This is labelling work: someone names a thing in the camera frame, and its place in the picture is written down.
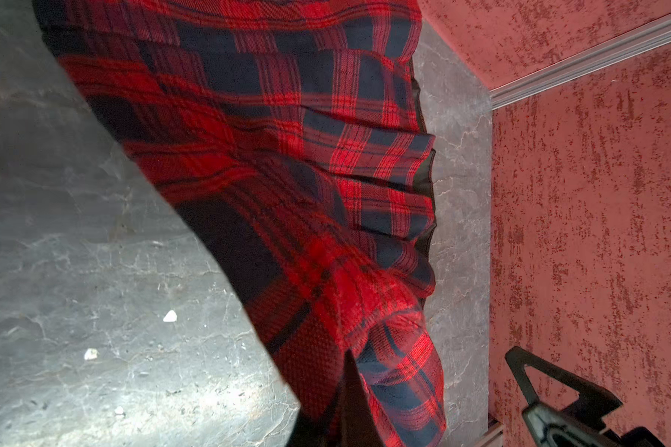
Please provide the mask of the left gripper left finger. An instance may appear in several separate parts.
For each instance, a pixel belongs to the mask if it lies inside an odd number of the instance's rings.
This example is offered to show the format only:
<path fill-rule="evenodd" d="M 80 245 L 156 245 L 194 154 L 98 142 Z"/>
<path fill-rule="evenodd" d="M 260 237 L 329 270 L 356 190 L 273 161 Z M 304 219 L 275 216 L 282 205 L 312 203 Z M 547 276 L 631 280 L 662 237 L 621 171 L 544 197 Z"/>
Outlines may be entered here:
<path fill-rule="evenodd" d="M 320 432 L 314 423 L 299 413 L 288 446 L 382 446 L 373 415 L 369 409 L 361 376 L 352 352 L 345 357 L 340 405 L 335 418 L 335 431 Z"/>

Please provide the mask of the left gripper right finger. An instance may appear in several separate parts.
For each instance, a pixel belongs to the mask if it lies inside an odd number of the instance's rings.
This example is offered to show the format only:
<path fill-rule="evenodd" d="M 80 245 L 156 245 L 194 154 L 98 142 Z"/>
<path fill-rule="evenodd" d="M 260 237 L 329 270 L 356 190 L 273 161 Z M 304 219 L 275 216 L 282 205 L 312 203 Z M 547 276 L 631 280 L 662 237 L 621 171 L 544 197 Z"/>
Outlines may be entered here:
<path fill-rule="evenodd" d="M 623 435 L 607 427 L 603 418 L 623 406 L 607 389 L 566 371 L 533 353 L 514 346 L 505 355 L 527 407 L 523 420 L 537 446 L 569 447 L 663 447 L 648 428 L 638 427 Z M 555 409 L 540 399 L 527 375 L 534 369 L 577 393 L 577 400 Z"/>

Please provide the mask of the red plaid skirt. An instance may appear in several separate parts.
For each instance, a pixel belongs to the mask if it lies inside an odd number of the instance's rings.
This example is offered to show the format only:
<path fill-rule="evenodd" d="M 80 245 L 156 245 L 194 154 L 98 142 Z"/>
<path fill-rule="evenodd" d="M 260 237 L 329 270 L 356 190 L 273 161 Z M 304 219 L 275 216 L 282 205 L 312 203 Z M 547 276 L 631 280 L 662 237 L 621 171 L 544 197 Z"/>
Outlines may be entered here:
<path fill-rule="evenodd" d="M 302 413 L 336 430 L 345 357 L 382 446 L 435 446 L 434 138 L 415 1 L 37 1 L 91 111 L 224 271 Z"/>

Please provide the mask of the right aluminium corner post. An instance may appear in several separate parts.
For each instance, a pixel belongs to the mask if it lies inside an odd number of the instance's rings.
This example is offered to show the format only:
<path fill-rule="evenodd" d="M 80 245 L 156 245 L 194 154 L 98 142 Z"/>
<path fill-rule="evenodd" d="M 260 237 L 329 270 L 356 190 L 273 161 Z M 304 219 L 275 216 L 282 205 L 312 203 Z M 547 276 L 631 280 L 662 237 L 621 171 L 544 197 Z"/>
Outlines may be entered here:
<path fill-rule="evenodd" d="M 494 110 L 671 44 L 671 13 L 490 91 Z"/>

